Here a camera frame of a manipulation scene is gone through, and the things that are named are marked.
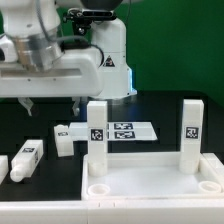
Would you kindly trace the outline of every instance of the label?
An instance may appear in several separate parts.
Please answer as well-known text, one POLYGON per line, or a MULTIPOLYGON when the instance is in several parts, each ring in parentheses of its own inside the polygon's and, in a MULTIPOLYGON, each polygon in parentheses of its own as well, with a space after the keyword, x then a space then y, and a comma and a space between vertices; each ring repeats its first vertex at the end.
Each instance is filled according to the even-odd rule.
POLYGON ((135 139, 134 131, 115 131, 115 139, 135 139))
POLYGON ((185 138, 199 140, 200 139, 200 127, 185 127, 185 138))
POLYGON ((58 136, 67 136, 68 135, 68 132, 60 132, 58 133, 58 136))
POLYGON ((33 152, 35 150, 35 148, 24 148, 23 149, 23 153, 31 153, 31 152, 33 152))
POLYGON ((103 67, 115 67, 114 62, 110 55, 108 56, 107 60, 104 62, 103 67))
POLYGON ((35 153, 35 157, 34 157, 34 159, 35 159, 35 164, 38 162, 38 152, 36 151, 36 153, 35 153))
POLYGON ((103 141, 103 129, 91 129, 91 141, 103 141))
POLYGON ((132 123, 115 123, 114 129, 115 130, 132 130, 133 124, 132 123))

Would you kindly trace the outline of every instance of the white tray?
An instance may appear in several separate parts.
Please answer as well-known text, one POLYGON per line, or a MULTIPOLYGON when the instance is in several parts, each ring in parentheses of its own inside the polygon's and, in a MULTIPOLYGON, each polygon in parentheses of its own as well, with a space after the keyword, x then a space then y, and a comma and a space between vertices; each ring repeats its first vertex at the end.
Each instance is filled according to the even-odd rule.
POLYGON ((194 175, 179 171, 179 156, 179 152, 108 154, 108 173, 103 177, 88 175, 85 156, 82 199, 224 197, 223 193, 199 193, 203 181, 224 187, 224 167, 214 154, 201 155, 199 172, 194 175), (104 189, 92 194, 94 186, 104 189))

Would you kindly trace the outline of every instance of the white container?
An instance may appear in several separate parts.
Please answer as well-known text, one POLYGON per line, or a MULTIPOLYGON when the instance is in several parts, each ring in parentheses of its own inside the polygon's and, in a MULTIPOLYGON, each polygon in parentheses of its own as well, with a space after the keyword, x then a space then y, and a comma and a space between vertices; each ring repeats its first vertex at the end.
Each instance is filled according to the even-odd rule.
POLYGON ((206 154, 200 154, 199 172, 186 175, 179 170, 180 154, 109 153, 108 172, 102 177, 89 174, 88 156, 85 156, 82 199, 141 201, 224 198, 224 169, 221 172, 221 169, 209 163, 206 154), (212 186, 209 184, 206 187, 204 183, 212 183, 212 186))
POLYGON ((12 160, 11 179, 20 182, 25 177, 31 177, 42 156, 43 141, 27 140, 12 160))

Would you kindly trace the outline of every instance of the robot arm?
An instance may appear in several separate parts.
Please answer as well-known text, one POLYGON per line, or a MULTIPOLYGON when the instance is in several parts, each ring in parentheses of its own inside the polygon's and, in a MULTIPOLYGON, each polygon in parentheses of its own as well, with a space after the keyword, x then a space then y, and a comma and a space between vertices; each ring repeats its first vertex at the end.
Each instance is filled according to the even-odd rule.
POLYGON ((109 21, 116 17, 112 11, 105 10, 112 10, 121 2, 122 0, 0 0, 6 37, 0 39, 0 48, 3 49, 4 46, 4 50, 7 50, 7 39, 7 45, 10 46, 8 49, 14 47, 17 56, 10 57, 11 61, 5 60, 14 63, 0 63, 0 97, 80 97, 99 96, 101 92, 103 95, 100 98, 131 95, 131 70, 125 60, 126 30, 121 21, 109 21), (101 68, 99 65, 102 64, 102 55, 98 49, 90 45, 85 49, 61 48, 56 41, 60 25, 56 4, 72 7, 70 19, 73 21, 76 17, 78 23, 82 25, 84 21, 88 28, 93 21, 107 21, 100 23, 101 26, 91 24, 94 27, 92 43, 100 46, 105 55, 101 68), (74 14, 74 8, 78 8, 77 14, 74 14), (38 10, 41 11, 46 32, 43 32, 38 10), (108 66, 110 57, 115 62, 112 67, 108 66), (117 95, 111 89, 112 82, 120 86, 121 91, 116 91, 117 95), (103 91, 103 88, 109 88, 109 91, 103 91))

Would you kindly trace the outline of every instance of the white pillar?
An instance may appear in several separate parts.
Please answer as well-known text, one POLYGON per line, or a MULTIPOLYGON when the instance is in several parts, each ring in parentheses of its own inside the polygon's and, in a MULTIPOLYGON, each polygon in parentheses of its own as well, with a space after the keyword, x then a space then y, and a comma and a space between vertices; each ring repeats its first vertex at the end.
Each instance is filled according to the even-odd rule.
POLYGON ((107 174, 107 102, 91 101, 87 106, 88 170, 91 176, 107 174))

